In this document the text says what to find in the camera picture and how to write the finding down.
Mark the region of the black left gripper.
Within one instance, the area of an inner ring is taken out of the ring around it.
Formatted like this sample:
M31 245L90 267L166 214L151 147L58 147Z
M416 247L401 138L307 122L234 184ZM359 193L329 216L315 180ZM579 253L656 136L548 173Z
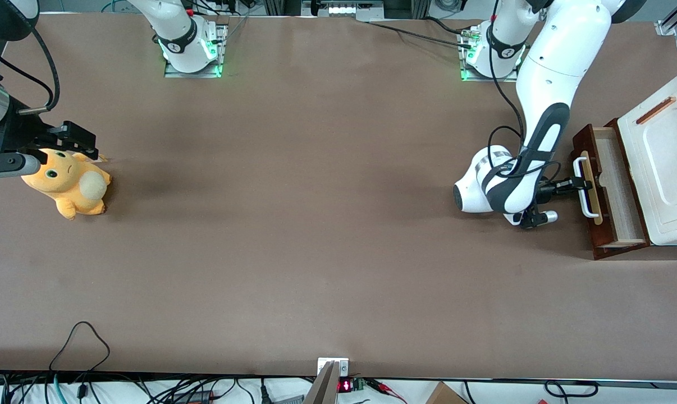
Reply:
M562 181L540 181L537 190L537 204L547 204L554 196L554 190L557 194L570 194L571 192L590 191L593 189L591 181L586 181L582 177L568 177Z

